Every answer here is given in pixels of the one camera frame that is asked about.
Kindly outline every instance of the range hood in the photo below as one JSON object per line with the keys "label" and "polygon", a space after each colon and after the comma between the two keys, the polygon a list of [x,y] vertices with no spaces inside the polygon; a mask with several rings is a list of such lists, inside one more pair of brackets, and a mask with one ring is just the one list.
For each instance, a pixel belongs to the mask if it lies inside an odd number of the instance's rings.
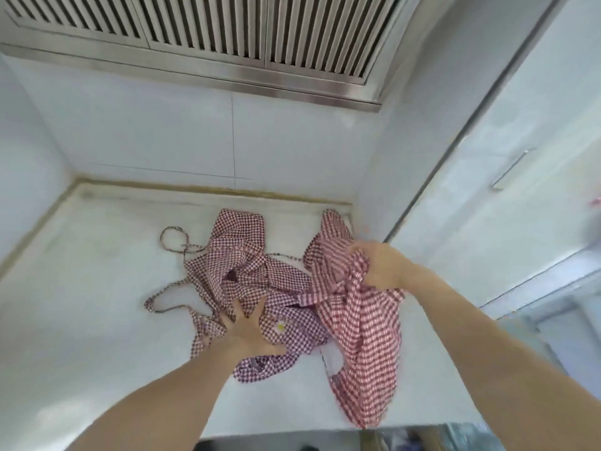
{"label": "range hood", "polygon": [[8,55],[378,111],[420,0],[0,0]]}

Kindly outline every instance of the checkered apron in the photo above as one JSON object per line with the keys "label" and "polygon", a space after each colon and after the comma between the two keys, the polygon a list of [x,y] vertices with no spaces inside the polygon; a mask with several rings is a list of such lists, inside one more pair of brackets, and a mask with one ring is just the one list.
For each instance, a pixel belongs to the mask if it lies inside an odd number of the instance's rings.
{"label": "checkered apron", "polygon": [[299,302],[315,305],[342,351],[344,366],[330,386],[347,417],[365,428],[379,424],[397,387],[398,305],[404,296],[362,285],[369,263],[361,252],[349,257],[351,242],[340,215],[326,210],[303,257],[312,278]]}
{"label": "checkered apron", "polygon": [[[183,250],[165,247],[162,239],[169,230],[185,235]],[[240,301],[245,313],[249,315],[259,299],[267,296],[259,325],[268,341],[283,343],[287,348],[287,353],[283,356],[258,356],[241,361],[234,370],[234,377],[238,381],[259,381],[286,371],[296,363],[301,354],[309,354],[313,348],[326,343],[330,338],[313,309],[299,307],[298,296],[310,285],[309,276],[264,253],[265,225],[261,215],[221,210],[206,247],[190,244],[187,234],[179,227],[165,228],[160,241],[166,250],[183,253],[187,277],[148,298],[144,306],[155,313],[174,308],[188,310],[196,328],[192,358],[206,348],[203,336],[212,339],[225,334],[226,329],[219,319],[219,313],[225,312],[234,320],[234,298]],[[186,260],[186,254],[198,253],[202,254]],[[212,309],[212,316],[203,316],[188,305],[177,305],[165,310],[155,308],[155,299],[167,288],[187,283],[195,286],[200,298]]]}

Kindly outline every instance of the white countertop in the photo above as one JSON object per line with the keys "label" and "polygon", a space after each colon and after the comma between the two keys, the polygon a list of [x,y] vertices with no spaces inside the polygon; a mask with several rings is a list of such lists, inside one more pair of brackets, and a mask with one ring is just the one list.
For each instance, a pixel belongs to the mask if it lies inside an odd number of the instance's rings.
{"label": "white countertop", "polygon": [[[150,314],[142,303],[183,277],[181,258],[157,244],[161,230],[181,226],[192,243],[203,243],[222,207],[261,213],[267,251],[300,256],[327,206],[113,186],[76,190],[0,282],[1,449],[64,449],[119,399],[188,360],[194,329],[187,312]],[[202,307],[191,288],[161,301]],[[381,426],[479,420],[413,298],[400,316],[399,388]],[[262,382],[230,378],[203,436],[352,427],[316,353]]]}

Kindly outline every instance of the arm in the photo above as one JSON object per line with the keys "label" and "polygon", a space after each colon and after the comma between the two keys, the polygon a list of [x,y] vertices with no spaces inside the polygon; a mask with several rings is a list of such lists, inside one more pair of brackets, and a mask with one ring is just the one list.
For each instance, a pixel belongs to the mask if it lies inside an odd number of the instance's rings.
{"label": "arm", "polygon": [[198,441],[219,392],[239,361],[285,354],[261,334],[265,298],[249,318],[234,302],[236,322],[221,316],[228,333],[198,357],[129,394],[77,438],[68,451],[190,451]]}
{"label": "arm", "polygon": [[365,282],[415,296],[477,409],[507,451],[601,446],[601,402],[513,339],[432,271],[388,244],[356,242],[370,260]]}

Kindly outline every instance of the metal grille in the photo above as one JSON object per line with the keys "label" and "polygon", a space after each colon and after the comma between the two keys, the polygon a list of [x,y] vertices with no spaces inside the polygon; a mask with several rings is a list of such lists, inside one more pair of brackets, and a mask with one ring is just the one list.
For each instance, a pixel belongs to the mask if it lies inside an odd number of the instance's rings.
{"label": "metal grille", "polygon": [[148,39],[186,48],[261,60],[265,0],[134,0]]}
{"label": "metal grille", "polygon": [[400,6],[400,0],[269,2],[269,62],[362,80]]}
{"label": "metal grille", "polygon": [[24,26],[56,31],[79,29],[140,38],[139,24],[129,0],[5,0]]}

